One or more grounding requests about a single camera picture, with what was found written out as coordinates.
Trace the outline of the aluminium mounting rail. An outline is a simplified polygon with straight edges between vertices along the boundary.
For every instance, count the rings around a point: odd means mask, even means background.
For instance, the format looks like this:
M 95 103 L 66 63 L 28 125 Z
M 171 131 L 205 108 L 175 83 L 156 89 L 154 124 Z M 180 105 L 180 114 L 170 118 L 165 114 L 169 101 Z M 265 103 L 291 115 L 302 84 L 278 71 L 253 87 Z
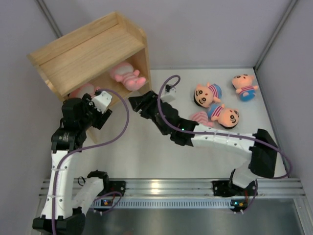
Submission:
M 165 198 L 165 197 L 199 197 L 213 198 L 212 182 L 218 179 L 122 179 L 126 181 L 124 197 L 130 198 Z M 245 195 L 261 198 L 297 198 L 304 197 L 305 191 L 299 179 L 258 179 L 245 189 Z

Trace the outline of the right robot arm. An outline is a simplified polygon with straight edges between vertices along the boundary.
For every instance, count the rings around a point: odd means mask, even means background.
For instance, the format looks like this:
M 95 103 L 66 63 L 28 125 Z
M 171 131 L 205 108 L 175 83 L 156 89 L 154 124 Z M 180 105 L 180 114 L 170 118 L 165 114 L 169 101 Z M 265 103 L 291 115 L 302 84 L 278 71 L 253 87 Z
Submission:
M 258 129 L 255 134 L 243 135 L 181 118 L 175 108 L 160 101 L 153 91 L 130 97 L 128 100 L 133 111 L 145 119 L 150 119 L 161 134 L 169 135 L 170 140 L 177 145 L 215 147 L 244 157 L 246 161 L 234 169 L 226 181 L 226 193 L 238 195 L 256 179 L 274 177 L 277 146 L 268 131 Z

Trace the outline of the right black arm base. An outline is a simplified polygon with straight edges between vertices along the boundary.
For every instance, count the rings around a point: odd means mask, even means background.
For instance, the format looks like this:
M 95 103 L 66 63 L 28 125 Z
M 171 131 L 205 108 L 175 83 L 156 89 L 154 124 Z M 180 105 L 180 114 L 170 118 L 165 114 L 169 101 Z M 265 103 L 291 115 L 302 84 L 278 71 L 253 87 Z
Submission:
M 213 194 L 219 197 L 244 196 L 244 189 L 232 184 L 229 180 L 217 180 L 212 182 Z

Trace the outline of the pink striped plush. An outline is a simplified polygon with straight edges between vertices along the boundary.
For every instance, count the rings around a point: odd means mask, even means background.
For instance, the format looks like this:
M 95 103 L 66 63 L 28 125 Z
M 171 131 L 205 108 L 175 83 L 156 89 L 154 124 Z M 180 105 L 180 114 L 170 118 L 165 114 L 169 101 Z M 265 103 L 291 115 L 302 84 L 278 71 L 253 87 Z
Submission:
M 95 96 L 96 90 L 100 89 L 98 86 L 94 86 L 93 84 L 86 83 L 83 86 L 77 88 L 72 91 L 68 97 L 69 98 L 83 98 L 85 94 L 89 94 L 92 98 Z
M 214 126 L 214 123 L 208 119 L 208 115 L 205 111 L 196 112 L 192 114 L 189 118 L 190 120 L 196 121 L 204 126 L 208 126 L 208 127 Z
M 109 71 L 110 77 L 120 82 L 127 90 L 137 91 L 146 83 L 146 78 L 139 76 L 140 71 L 128 62 L 121 62 Z

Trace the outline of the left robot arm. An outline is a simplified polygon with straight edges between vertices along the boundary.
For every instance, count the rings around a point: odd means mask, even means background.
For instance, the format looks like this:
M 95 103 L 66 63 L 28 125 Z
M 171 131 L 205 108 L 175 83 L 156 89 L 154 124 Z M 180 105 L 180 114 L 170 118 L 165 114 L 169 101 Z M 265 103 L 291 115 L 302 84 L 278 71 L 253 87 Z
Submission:
M 112 96 L 106 91 L 63 102 L 60 126 L 51 137 L 52 168 L 48 194 L 32 228 L 49 235 L 80 235 L 88 207 L 98 195 L 109 193 L 107 173 L 93 171 L 75 198 L 72 197 L 75 168 L 90 127 L 101 129 L 112 111 Z

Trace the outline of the wooden two-tier shelf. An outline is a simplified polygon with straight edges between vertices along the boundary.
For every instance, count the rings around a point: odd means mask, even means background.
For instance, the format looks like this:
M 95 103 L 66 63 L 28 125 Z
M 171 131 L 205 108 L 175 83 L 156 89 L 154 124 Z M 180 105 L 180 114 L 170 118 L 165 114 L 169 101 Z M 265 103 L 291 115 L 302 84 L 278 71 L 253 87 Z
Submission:
M 111 12 L 28 54 L 28 59 L 60 101 L 86 83 L 110 89 L 123 98 L 131 95 L 110 78 L 109 70 L 129 62 L 151 90 L 150 62 L 144 30 L 120 12 Z

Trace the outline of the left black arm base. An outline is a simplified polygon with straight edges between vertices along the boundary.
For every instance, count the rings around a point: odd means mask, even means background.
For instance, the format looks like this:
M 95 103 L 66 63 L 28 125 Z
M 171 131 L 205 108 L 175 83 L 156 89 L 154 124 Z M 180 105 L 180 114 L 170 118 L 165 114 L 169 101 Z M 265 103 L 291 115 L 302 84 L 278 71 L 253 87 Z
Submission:
M 121 193 L 123 196 L 126 191 L 126 181 L 109 180 L 104 184 L 104 194 L 112 193 L 114 191 Z

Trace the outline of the boy plush near centre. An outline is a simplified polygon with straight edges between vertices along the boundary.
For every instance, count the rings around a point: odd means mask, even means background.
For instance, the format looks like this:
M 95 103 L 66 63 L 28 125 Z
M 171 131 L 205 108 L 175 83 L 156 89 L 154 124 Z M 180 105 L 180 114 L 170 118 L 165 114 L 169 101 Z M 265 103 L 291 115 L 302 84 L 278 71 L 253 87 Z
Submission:
M 194 90 L 193 99 L 196 105 L 208 108 L 212 103 L 220 103 L 222 90 L 217 84 L 198 84 Z

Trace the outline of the boy plush lower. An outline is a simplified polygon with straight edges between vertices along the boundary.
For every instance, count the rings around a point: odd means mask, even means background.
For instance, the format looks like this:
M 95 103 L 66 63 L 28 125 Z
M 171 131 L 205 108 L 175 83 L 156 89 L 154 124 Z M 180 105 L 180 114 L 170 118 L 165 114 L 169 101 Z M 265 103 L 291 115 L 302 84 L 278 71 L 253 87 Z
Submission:
M 237 109 L 226 108 L 224 104 L 212 104 L 207 109 L 208 118 L 216 121 L 225 129 L 233 129 L 239 123 L 239 111 Z

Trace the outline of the boy plush far right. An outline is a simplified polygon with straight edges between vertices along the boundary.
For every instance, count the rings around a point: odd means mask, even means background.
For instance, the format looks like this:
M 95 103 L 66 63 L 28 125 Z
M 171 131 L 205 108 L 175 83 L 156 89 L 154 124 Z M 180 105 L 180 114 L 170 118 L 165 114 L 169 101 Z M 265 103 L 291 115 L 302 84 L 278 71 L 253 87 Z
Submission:
M 235 88 L 235 93 L 241 101 L 247 102 L 255 98 L 258 86 L 253 86 L 255 80 L 254 75 L 241 74 L 232 78 L 232 85 Z

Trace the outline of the boy plush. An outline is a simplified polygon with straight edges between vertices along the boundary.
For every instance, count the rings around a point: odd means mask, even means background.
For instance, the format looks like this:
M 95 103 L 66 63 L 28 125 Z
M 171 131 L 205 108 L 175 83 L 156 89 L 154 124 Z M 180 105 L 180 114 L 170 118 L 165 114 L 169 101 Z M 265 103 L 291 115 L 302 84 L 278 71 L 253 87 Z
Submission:
M 255 80 L 254 75 L 241 74 L 232 78 L 232 85 L 235 88 L 235 93 L 241 101 L 247 102 L 255 98 L 258 86 L 253 86 Z
M 208 108 L 212 103 L 220 103 L 222 90 L 217 84 L 198 84 L 194 90 L 193 99 L 196 105 Z
M 239 123 L 239 111 L 237 109 L 226 108 L 224 104 L 212 104 L 207 109 L 208 118 L 216 121 L 225 129 L 233 129 Z

